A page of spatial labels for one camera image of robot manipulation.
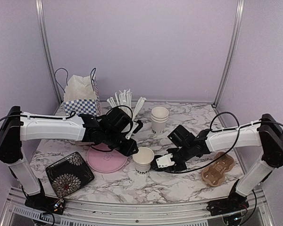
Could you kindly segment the white paper coffee cup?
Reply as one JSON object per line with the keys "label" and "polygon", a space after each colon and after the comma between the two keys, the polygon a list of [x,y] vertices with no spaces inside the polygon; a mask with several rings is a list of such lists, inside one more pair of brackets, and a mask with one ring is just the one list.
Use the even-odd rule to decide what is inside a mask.
{"label": "white paper coffee cup", "polygon": [[154,160],[154,152],[148,147],[140,147],[138,153],[132,155],[134,167],[137,173],[147,174]]}

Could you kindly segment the stack of black lids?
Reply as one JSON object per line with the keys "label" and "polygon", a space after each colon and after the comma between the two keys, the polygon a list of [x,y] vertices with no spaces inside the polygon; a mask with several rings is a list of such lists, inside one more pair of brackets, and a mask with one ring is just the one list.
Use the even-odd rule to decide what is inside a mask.
{"label": "stack of black lids", "polygon": [[162,155],[155,155],[153,161],[151,162],[150,166],[151,169],[156,172],[163,172],[164,168],[159,168],[156,159],[162,157]]}

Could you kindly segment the stack of white paper cups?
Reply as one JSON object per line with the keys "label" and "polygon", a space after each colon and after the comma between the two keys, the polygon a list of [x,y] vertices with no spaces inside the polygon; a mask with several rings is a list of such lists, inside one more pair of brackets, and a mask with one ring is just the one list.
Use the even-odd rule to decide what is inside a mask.
{"label": "stack of white paper cups", "polygon": [[155,134],[164,132],[166,122],[169,117],[169,111],[165,107],[157,106],[151,110],[151,126]]}

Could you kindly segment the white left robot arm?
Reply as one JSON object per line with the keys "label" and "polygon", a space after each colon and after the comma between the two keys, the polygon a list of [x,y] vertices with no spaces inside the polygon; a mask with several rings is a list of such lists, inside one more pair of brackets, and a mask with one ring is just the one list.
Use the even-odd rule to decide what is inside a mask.
{"label": "white left robot arm", "polygon": [[22,142],[60,139],[95,145],[104,143],[124,156],[131,156],[138,153],[137,143],[131,135],[143,127],[141,121],[133,118],[120,107],[114,107],[102,116],[75,112],[69,116],[51,116],[22,112],[19,106],[14,106],[0,119],[0,161],[9,166],[24,191],[32,196],[33,204],[45,210],[50,206],[50,199],[44,195],[41,181],[22,153]]}

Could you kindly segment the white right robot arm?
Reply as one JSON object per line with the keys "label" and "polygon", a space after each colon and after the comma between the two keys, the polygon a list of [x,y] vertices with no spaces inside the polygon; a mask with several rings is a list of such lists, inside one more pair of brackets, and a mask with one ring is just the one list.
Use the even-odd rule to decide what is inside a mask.
{"label": "white right robot arm", "polygon": [[163,156],[163,166],[172,173],[186,173],[186,162],[193,157],[233,149],[237,151],[256,151],[252,166],[233,186],[224,207],[236,210],[243,198],[273,172],[283,166],[283,124],[266,113],[260,119],[247,124],[222,129],[204,129],[194,135],[182,125],[177,126],[168,138],[175,148],[167,150]]}

